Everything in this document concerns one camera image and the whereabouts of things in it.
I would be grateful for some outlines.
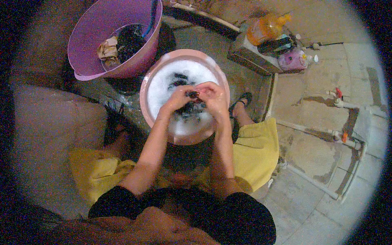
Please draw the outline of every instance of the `plastic bottle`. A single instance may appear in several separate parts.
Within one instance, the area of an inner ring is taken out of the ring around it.
[[[248,28],[247,38],[254,46],[268,40],[274,40],[282,34],[282,26],[290,20],[290,15],[277,17],[274,14],[268,14]]]

